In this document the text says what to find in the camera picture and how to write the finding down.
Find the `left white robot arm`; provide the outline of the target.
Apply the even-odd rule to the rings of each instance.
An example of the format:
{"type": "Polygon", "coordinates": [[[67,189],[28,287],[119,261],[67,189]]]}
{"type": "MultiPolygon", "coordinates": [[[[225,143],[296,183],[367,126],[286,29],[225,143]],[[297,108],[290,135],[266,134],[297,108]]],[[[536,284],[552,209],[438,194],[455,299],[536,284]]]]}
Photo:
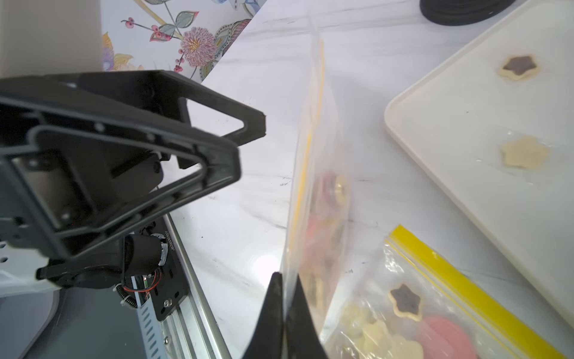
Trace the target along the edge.
{"type": "Polygon", "coordinates": [[[98,1],[1,3],[1,240],[27,292],[109,288],[170,255],[136,233],[237,182],[265,115],[175,71],[119,69],[98,1]]]}

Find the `ziploc bag of cookies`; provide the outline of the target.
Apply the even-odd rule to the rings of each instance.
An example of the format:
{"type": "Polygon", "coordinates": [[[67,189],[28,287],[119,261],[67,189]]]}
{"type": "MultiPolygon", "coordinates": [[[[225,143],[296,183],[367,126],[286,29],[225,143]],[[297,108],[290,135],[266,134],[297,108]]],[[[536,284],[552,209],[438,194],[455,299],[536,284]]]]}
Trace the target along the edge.
{"type": "Polygon", "coordinates": [[[559,358],[529,326],[396,227],[327,338],[329,358],[559,358]]]}

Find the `ziploc bag yellow duck print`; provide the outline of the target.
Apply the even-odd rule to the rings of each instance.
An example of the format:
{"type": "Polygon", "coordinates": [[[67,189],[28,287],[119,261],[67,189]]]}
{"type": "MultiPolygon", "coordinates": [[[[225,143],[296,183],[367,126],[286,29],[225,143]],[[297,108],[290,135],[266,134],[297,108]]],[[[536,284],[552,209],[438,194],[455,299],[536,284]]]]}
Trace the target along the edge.
{"type": "Polygon", "coordinates": [[[309,84],[303,98],[286,243],[283,307],[301,284],[317,334],[323,330],[342,272],[351,202],[345,130],[330,86],[324,40],[312,15],[309,84]]]}

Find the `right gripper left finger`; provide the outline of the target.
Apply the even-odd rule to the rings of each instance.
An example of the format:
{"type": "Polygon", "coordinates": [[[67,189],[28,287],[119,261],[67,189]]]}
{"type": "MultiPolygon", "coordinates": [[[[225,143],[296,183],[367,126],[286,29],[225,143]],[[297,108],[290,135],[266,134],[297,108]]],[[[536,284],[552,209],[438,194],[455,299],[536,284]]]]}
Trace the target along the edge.
{"type": "Polygon", "coordinates": [[[283,277],[272,274],[254,335],[243,359],[279,359],[283,345],[283,277]]]}

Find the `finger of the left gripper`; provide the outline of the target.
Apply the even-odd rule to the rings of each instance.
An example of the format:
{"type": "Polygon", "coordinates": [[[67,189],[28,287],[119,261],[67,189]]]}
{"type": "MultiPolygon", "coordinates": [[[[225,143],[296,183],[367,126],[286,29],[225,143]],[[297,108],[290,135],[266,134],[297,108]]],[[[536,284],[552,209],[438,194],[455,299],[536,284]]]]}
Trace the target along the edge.
{"type": "Polygon", "coordinates": [[[263,112],[219,94],[185,76],[165,70],[150,73],[158,112],[175,121],[210,130],[238,146],[265,137],[263,112]]]}

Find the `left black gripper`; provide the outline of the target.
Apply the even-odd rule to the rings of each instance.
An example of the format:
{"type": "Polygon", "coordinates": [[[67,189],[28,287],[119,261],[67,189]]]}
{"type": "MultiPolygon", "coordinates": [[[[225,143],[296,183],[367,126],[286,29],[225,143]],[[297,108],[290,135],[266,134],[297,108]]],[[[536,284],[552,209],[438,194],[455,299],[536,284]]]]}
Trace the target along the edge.
{"type": "Polygon", "coordinates": [[[95,123],[73,114],[126,106],[129,115],[163,116],[166,80],[166,72],[154,70],[1,81],[1,235],[47,258],[34,267],[37,282],[110,287],[128,276],[156,275],[162,245],[115,240],[240,178],[239,149],[227,139],[184,125],[92,130],[95,123]],[[199,168],[158,186],[163,173],[155,153],[199,168]]]}

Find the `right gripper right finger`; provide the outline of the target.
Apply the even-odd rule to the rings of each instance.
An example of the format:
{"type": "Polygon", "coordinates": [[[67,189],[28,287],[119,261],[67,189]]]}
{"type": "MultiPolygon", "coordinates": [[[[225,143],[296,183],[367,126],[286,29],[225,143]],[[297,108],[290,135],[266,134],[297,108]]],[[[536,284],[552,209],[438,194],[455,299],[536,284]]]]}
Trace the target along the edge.
{"type": "Polygon", "coordinates": [[[300,278],[286,317],[286,353],[288,359],[328,359],[315,331],[300,278]]]}

